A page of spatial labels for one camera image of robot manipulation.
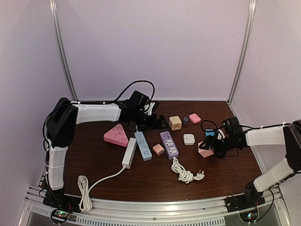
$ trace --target pink block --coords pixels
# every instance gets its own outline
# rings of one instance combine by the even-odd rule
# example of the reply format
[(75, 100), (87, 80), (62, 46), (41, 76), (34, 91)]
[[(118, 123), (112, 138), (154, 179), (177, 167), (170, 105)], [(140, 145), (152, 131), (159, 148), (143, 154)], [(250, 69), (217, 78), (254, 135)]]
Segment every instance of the pink block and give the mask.
[(160, 145), (160, 144), (157, 144), (155, 146), (153, 146), (152, 150), (157, 154), (157, 155), (160, 155), (164, 152), (164, 148)]
[(214, 154), (214, 152), (211, 150), (211, 148), (209, 148), (209, 150), (206, 149), (198, 149), (198, 152), (200, 153), (200, 155), (202, 155), (204, 158), (209, 157), (211, 155)]
[(197, 114), (191, 114), (189, 115), (189, 119), (190, 121), (192, 121), (192, 123), (196, 124), (199, 123), (201, 121), (201, 118), (197, 115)]
[(121, 124), (106, 132), (103, 136), (104, 141), (126, 147), (128, 145), (128, 138)]

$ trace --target coiled white cord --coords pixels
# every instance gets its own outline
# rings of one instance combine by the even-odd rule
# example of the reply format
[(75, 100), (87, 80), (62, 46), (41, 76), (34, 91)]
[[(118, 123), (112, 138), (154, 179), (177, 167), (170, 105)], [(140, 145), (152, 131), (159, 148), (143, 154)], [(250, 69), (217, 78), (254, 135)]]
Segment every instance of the coiled white cord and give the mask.
[(190, 183), (193, 180), (202, 180), (205, 177), (204, 171), (199, 171), (196, 176), (193, 176), (193, 174), (190, 171), (187, 171), (179, 163), (179, 160), (176, 157), (173, 158), (173, 164), (171, 165), (171, 170), (175, 173), (178, 173), (179, 174), (178, 180), (183, 181), (186, 184)]
[(109, 178), (113, 178), (117, 175), (119, 175), (126, 167), (122, 167), (122, 169), (118, 172), (118, 173), (115, 173), (111, 176), (108, 176), (106, 178), (102, 178), (100, 179), (99, 181), (95, 182), (89, 189), (89, 181), (88, 181), (88, 178), (81, 175), (79, 176), (78, 178), (78, 181), (77, 181), (77, 184), (79, 186), (79, 190), (81, 192), (81, 200), (80, 200), (80, 203), (79, 203), (79, 209), (81, 211), (86, 211), (86, 212), (90, 212), (91, 209), (92, 209), (92, 201), (89, 197), (89, 193), (90, 191), (92, 190), (93, 187), (95, 187), (98, 183), (106, 180), (106, 179), (109, 179)]

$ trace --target purple power strip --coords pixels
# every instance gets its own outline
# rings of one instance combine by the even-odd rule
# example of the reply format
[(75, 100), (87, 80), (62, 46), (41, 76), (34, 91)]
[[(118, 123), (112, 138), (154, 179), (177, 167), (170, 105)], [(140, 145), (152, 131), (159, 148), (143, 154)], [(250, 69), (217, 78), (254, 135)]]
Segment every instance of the purple power strip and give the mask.
[(160, 139), (164, 145), (168, 159), (178, 158), (179, 152), (170, 133), (168, 131), (160, 133)]

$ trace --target white square outlet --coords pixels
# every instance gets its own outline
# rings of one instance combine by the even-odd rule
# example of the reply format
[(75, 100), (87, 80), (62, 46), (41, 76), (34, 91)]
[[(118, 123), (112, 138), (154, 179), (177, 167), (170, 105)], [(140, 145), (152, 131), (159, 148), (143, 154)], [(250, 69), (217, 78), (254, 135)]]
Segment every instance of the white square outlet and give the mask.
[(170, 154), (177, 153), (177, 150), (176, 150), (175, 147), (170, 147), (170, 148), (168, 149), (168, 151), (169, 151)]
[(166, 146), (171, 146), (171, 145), (173, 145), (173, 141), (172, 140), (166, 140), (165, 144), (166, 144)]

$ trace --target wooden table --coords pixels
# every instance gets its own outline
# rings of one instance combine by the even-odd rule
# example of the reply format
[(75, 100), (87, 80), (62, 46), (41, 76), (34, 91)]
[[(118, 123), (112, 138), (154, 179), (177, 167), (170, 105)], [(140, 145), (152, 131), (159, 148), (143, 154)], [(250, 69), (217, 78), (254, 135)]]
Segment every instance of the wooden table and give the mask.
[[(157, 114), (179, 115), (182, 119), (191, 113), (197, 113), (202, 119), (216, 122), (233, 117), (226, 102), (200, 101), (161, 101)], [(66, 194), (80, 195), (77, 186), (79, 175), (85, 175), (92, 185), (97, 180), (115, 174), (121, 170), (125, 147), (103, 141), (106, 131), (116, 122), (90, 122), (76, 126), (75, 138), (66, 155), (64, 182)], [(162, 130), (148, 130), (144, 135), (150, 148), (160, 143)], [(197, 152), (197, 144), (185, 146), (182, 137), (185, 133), (195, 135), (196, 142), (204, 139), (200, 124), (191, 122), (181, 130), (170, 132), (179, 150), (179, 162), (187, 170), (196, 174), (205, 171), (205, 178), (188, 185), (178, 181), (178, 175), (171, 171), (172, 160), (166, 154), (157, 156), (154, 152), (150, 161), (144, 162), (137, 148), (131, 169), (119, 176), (98, 184), (90, 193), (91, 198), (117, 201), (180, 201), (225, 196), (244, 192), (245, 184), (261, 174), (250, 148), (240, 151), (239, 157), (218, 159), (214, 156), (203, 158)], [(236, 154), (236, 150), (227, 155)]]

